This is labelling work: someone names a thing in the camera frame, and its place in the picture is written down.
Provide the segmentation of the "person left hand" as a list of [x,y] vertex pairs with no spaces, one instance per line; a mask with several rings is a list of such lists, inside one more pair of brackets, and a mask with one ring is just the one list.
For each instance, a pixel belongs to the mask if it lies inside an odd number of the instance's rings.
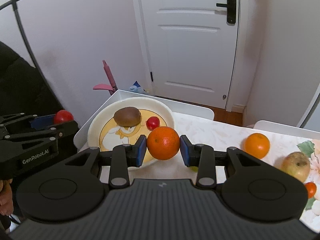
[[1,191],[0,191],[0,213],[3,216],[12,215],[14,211],[13,200],[12,200],[12,189],[10,180],[1,180]]

